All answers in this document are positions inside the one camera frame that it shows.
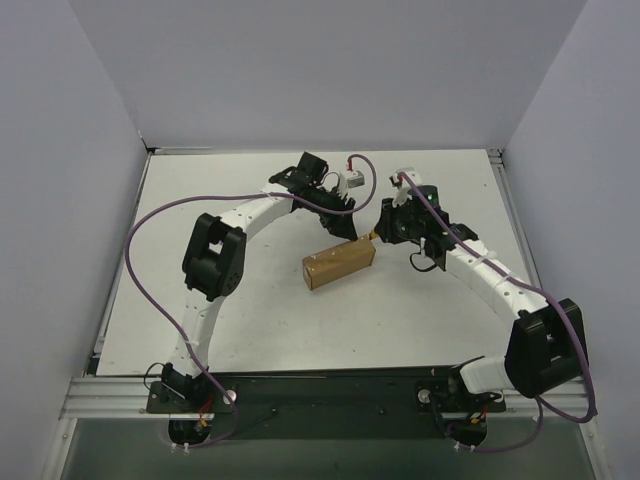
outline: small white component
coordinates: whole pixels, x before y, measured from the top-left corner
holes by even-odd
[[[504,367],[504,357],[475,360],[462,367],[460,376],[469,393],[473,394],[513,389]]]
[[[409,192],[411,192],[411,187],[409,186],[409,184],[403,181],[403,179],[400,177],[401,173],[407,175],[417,187],[422,185],[422,179],[420,178],[420,175],[418,175],[418,172],[413,169],[413,167],[405,167],[396,170],[396,173],[391,175],[391,183],[393,183],[398,189],[398,193],[396,193],[396,196],[392,202],[393,207],[399,207],[400,205],[403,205],[409,197]]]
[[[364,175],[360,170],[342,170],[338,172],[338,195],[344,198],[350,189],[361,187],[364,183]]]

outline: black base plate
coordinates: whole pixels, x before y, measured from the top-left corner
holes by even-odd
[[[418,401],[421,389],[434,392],[441,413],[470,411],[468,401],[462,405],[446,395],[450,374],[451,367],[421,367],[214,376],[237,392],[240,424],[234,439],[417,439],[443,436],[430,405]],[[233,415],[213,385],[210,393],[215,437],[233,428]],[[198,410],[161,382],[151,385],[148,413]],[[492,402],[489,411],[505,411],[504,402]]]

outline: white arm segment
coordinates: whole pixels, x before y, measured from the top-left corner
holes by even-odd
[[[287,189],[277,184],[268,184],[262,192],[287,193]],[[291,213],[293,200],[282,197],[265,197],[249,200],[236,208],[220,215],[222,222],[231,227],[240,227],[247,234],[249,241],[260,230],[274,220]],[[205,366],[209,366],[209,344],[216,325],[218,312],[226,297],[217,297],[213,302],[208,302],[206,296],[193,289],[187,293],[184,315],[181,326],[189,337],[191,347],[196,357]],[[189,352],[182,340],[178,337],[169,362],[174,370],[182,375],[197,377],[201,372],[198,366],[189,356]]]
[[[487,250],[481,240],[467,240],[464,243],[478,252],[481,258],[488,258],[505,272],[510,273],[507,267],[495,259],[495,252]],[[491,307],[509,331],[514,320],[519,317],[519,311],[535,312],[547,306],[541,295],[522,290],[509,283],[506,278],[459,245],[447,252],[446,266],[447,272],[464,282]],[[462,367],[460,375],[470,393],[514,388],[505,371],[504,356],[476,360]]]

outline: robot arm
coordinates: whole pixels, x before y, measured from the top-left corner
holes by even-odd
[[[322,187],[327,163],[304,153],[296,167],[272,176],[261,193],[265,197],[250,200],[218,217],[201,215],[194,226],[182,269],[189,292],[181,326],[190,339],[197,359],[208,367],[208,353],[216,319],[224,300],[240,283],[244,270],[247,242],[278,218],[305,205],[291,197],[295,194],[313,205],[333,211],[352,210],[350,188],[364,185],[364,176],[349,166],[337,172],[338,183],[331,190]],[[320,223],[334,236],[357,238],[351,214],[319,213]],[[181,337],[162,371],[163,384],[188,400],[197,396],[196,377],[201,370],[189,355]]]
[[[403,182],[407,176],[417,186],[435,213],[468,247],[480,257],[471,255],[443,230],[411,187]],[[580,375],[581,370],[573,345],[559,315],[545,299],[510,283],[507,267],[496,260],[475,232],[463,224],[452,224],[440,208],[438,190],[423,185],[413,169],[402,169],[391,177],[398,189],[395,198],[382,201],[380,220],[375,232],[386,243],[412,242],[443,271],[461,280],[511,329],[504,356],[475,359],[460,366],[458,378],[463,391],[471,395],[515,389],[533,398]],[[507,274],[498,274],[483,262],[490,259]],[[585,348],[582,315],[571,300],[560,302]]]

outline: cable tie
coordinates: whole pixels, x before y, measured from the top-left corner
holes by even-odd
[[[498,254],[494,250],[488,250],[487,253],[485,253],[484,255],[480,255],[473,262],[471,262],[469,266],[473,270],[479,264],[481,264],[484,260],[495,260],[496,258],[498,258]]]
[[[493,288],[498,288],[503,283],[508,282],[510,278],[515,278],[513,275],[511,275],[511,272],[507,273],[504,277],[502,277]]]

